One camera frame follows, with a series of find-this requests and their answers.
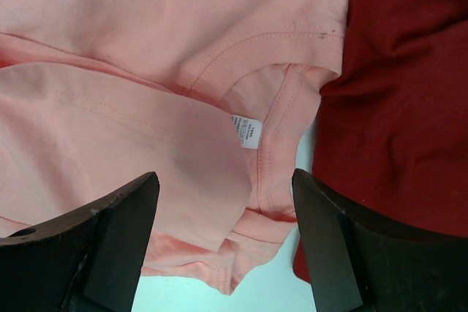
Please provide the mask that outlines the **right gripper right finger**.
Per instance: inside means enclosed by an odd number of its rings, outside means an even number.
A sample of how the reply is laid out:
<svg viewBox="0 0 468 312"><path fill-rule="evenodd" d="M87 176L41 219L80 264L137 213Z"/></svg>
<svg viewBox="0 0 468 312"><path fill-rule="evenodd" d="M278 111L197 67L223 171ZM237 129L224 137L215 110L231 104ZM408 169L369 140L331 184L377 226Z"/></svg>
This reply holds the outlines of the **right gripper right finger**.
<svg viewBox="0 0 468 312"><path fill-rule="evenodd" d="M292 192L317 311L465 311L467 240L343 197L304 170Z"/></svg>

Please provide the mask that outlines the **pink t shirt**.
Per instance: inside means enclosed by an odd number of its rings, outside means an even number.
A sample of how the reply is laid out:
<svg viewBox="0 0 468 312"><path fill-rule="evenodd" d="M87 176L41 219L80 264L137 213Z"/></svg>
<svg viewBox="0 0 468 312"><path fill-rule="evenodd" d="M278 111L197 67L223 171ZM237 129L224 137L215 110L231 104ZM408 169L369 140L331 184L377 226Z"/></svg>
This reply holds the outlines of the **pink t shirt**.
<svg viewBox="0 0 468 312"><path fill-rule="evenodd" d="M230 294L295 226L348 0L1 0L1 234L146 172L143 273Z"/></svg>

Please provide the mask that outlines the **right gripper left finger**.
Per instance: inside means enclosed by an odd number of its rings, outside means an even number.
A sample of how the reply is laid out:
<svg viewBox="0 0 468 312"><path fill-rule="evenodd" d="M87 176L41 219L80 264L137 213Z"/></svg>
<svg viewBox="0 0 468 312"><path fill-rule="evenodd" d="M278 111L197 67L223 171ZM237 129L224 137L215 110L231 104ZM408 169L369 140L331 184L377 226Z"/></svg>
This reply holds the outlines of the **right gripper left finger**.
<svg viewBox="0 0 468 312"><path fill-rule="evenodd" d="M159 196L148 172L1 239L2 311L130 311Z"/></svg>

